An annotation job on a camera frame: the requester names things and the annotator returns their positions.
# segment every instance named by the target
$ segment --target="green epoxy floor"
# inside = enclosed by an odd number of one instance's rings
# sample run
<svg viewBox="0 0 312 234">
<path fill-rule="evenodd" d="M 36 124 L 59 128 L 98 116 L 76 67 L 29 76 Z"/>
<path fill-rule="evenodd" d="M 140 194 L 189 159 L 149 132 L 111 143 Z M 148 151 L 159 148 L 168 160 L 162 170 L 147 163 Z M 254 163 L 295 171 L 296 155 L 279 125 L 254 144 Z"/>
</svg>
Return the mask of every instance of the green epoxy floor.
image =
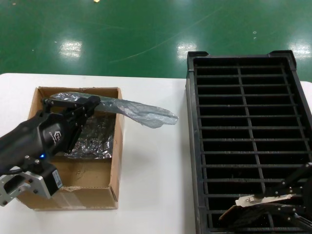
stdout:
<svg viewBox="0 0 312 234">
<path fill-rule="evenodd" d="M 0 73 L 185 78 L 187 51 L 292 49 L 312 81 L 312 0 L 0 0 Z"/>
</svg>

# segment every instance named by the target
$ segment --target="white table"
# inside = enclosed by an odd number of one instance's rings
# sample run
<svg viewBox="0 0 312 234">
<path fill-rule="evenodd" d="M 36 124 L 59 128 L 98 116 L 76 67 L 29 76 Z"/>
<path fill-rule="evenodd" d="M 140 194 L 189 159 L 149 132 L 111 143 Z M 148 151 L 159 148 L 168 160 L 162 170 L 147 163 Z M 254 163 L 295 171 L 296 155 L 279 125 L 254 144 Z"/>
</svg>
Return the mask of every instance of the white table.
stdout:
<svg viewBox="0 0 312 234">
<path fill-rule="evenodd" d="M 311 108 L 312 84 L 302 84 Z M 1 233 L 195 233 L 185 79 L 3 74 L 0 136 L 27 119 L 37 86 L 120 87 L 124 99 L 166 108 L 179 121 L 149 129 L 126 118 L 118 210 L 34 212 L 14 200 L 0 207 Z"/>
</svg>

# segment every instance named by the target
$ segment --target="clear plastic bag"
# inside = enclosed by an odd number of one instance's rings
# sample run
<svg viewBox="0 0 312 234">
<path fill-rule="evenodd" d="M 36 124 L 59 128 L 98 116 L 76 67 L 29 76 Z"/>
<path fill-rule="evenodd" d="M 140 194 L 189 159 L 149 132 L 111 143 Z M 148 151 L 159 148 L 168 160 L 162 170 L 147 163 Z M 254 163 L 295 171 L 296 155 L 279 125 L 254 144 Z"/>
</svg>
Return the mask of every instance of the clear plastic bag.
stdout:
<svg viewBox="0 0 312 234">
<path fill-rule="evenodd" d="M 66 101 L 76 101 L 79 98 L 88 98 L 91 94 L 58 93 L 51 98 Z M 150 128 L 159 128 L 163 124 L 176 124 L 178 117 L 168 110 L 156 106 L 144 105 L 138 102 L 99 96 L 101 104 L 96 111 L 105 112 L 103 115 L 92 116 L 87 119 L 80 137 L 72 152 L 66 154 L 70 158 L 105 159 L 113 154 L 114 127 L 116 115 L 123 114 L 134 121 Z"/>
<path fill-rule="evenodd" d="M 115 121 L 114 114 L 88 118 L 72 152 L 65 156 L 83 159 L 111 158 Z"/>
<path fill-rule="evenodd" d="M 54 94 L 51 98 L 76 101 L 79 98 L 88 98 L 90 96 L 92 95 L 66 92 Z M 123 114 L 150 128 L 159 128 L 163 124 L 175 125 L 178 120 L 178 117 L 172 112 L 160 107 L 149 106 L 134 101 L 127 101 L 112 97 L 99 97 L 101 99 L 101 104 L 96 107 L 96 111 Z"/>
</svg>

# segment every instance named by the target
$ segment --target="black tray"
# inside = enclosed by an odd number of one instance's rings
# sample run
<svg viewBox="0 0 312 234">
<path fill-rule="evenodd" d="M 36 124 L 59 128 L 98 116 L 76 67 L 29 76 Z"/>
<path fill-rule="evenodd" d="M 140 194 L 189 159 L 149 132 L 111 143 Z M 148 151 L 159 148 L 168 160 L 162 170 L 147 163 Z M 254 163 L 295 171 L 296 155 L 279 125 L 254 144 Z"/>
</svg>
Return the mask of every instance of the black tray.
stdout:
<svg viewBox="0 0 312 234">
<path fill-rule="evenodd" d="M 312 161 L 312 116 L 292 51 L 189 52 L 187 62 L 196 232 L 227 233 L 218 219 L 236 199 L 264 192 Z M 303 231 L 266 214 L 235 233 Z"/>
</svg>

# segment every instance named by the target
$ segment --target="cardboard box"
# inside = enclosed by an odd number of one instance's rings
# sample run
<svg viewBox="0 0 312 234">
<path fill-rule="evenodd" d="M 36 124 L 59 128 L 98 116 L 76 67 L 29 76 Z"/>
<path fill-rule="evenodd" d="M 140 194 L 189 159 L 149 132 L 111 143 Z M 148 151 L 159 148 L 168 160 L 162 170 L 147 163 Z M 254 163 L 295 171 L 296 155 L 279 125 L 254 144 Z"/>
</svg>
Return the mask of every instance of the cardboard box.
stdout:
<svg viewBox="0 0 312 234">
<path fill-rule="evenodd" d="M 60 92 L 81 92 L 122 98 L 119 88 L 36 88 L 29 118 L 42 109 L 42 98 Z M 124 116 L 116 114 L 112 160 L 54 157 L 63 187 L 51 199 L 24 192 L 18 199 L 35 210 L 82 210 L 118 208 Z"/>
</svg>

